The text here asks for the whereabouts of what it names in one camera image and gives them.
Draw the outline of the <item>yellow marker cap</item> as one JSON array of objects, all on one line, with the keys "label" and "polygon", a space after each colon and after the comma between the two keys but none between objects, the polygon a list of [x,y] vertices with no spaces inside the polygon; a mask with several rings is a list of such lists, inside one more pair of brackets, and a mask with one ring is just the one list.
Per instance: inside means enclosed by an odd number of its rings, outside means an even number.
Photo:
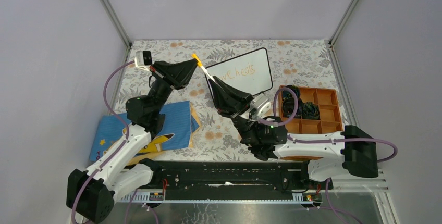
[{"label": "yellow marker cap", "polygon": [[192,54],[191,57],[197,61],[197,65],[199,67],[203,68],[203,64],[202,64],[201,60],[199,59],[199,57],[196,54]]}]

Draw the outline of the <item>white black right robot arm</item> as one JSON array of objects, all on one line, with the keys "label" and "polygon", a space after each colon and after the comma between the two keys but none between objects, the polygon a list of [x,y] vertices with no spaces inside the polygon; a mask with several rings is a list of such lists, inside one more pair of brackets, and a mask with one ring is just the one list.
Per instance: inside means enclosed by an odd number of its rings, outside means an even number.
[{"label": "white black right robot arm", "polygon": [[356,126],[325,134],[289,134],[279,117],[264,117],[271,103],[260,93],[235,89],[218,77],[209,79],[212,99],[218,113],[230,119],[240,143],[255,158],[304,159],[306,168],[299,174],[300,184],[311,189],[328,178],[350,174],[360,178],[378,177],[376,143]]}]

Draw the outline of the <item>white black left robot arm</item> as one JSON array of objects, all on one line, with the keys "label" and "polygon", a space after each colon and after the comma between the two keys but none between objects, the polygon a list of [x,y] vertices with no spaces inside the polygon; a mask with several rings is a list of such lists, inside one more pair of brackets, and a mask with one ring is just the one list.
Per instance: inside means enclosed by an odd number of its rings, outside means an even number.
[{"label": "white black left robot arm", "polygon": [[130,170],[123,169],[161,131],[165,115],[160,111],[173,90],[185,88],[201,65],[197,58],[170,64],[165,61],[132,61],[139,69],[151,72],[155,81],[148,93],[126,102],[128,124],[113,110],[120,120],[125,134],[102,158],[85,170],[75,169],[68,177],[66,205],[71,209],[71,223],[77,223],[81,215],[87,223],[100,223],[107,218],[114,205],[140,186],[155,188],[162,180],[161,173],[145,164],[137,164]]}]

